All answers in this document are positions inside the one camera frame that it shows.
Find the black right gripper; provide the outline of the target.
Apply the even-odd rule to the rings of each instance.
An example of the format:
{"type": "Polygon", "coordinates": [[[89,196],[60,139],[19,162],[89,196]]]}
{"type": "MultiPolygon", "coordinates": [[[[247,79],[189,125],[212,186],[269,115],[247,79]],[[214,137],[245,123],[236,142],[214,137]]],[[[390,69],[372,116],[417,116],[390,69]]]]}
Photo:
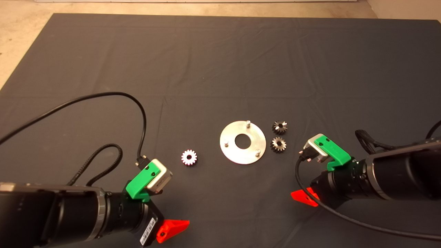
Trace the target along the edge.
{"type": "MultiPolygon", "coordinates": [[[[323,171],[312,180],[310,187],[318,199],[330,208],[338,208],[352,199],[368,199],[367,175],[365,163],[349,162],[334,171],[323,171]]],[[[318,207],[318,204],[303,190],[291,192],[293,200],[318,207]]]]}

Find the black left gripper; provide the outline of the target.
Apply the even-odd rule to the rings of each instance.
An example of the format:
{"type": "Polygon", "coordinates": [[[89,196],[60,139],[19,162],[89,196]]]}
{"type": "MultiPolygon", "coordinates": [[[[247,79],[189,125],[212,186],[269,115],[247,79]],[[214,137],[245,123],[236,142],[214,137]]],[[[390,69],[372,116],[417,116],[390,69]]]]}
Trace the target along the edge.
{"type": "MultiPolygon", "coordinates": [[[[163,193],[163,189],[150,189],[150,196],[163,193]]],[[[139,247],[148,247],[156,240],[162,244],[185,231],[189,220],[165,220],[152,200],[144,203],[131,199],[128,193],[107,193],[105,235],[130,232],[139,247]]]]}

